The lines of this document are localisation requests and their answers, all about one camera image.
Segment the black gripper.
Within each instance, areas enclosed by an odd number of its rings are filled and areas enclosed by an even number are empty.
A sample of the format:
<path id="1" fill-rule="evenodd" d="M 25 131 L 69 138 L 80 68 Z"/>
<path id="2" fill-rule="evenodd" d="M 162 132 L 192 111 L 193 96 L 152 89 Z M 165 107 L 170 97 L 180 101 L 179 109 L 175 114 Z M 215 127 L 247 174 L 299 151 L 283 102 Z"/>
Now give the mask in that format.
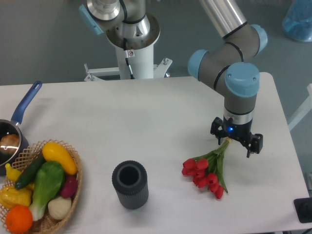
<path id="1" fill-rule="evenodd" d="M 222 139 L 229 137 L 241 143 L 247 149 L 246 157 L 251 154 L 259 154 L 263 147 L 263 135 L 251 133 L 252 120 L 244 124 L 234 124 L 234 120 L 224 117 L 216 117 L 211 125 L 210 133 L 218 139 L 218 145 L 221 145 Z"/>

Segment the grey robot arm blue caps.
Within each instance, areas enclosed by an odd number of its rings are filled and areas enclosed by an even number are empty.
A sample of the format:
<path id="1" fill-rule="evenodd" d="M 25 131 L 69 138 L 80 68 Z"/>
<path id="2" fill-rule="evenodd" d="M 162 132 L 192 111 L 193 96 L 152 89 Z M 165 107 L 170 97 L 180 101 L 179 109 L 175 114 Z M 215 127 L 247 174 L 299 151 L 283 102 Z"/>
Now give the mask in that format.
<path id="1" fill-rule="evenodd" d="M 267 44 L 265 30 L 250 25 L 233 0 L 203 0 L 201 5 L 224 44 L 214 52 L 198 50 L 188 61 L 188 72 L 224 97 L 223 118 L 212 122 L 211 134 L 241 143 L 249 154 L 263 147 L 262 134 L 251 132 L 259 90 L 259 70 L 249 61 Z M 143 0 L 85 0 L 79 7 L 85 24 L 105 34 L 115 47 L 121 79 L 164 76 L 154 66 L 154 43 L 160 27 Z"/>

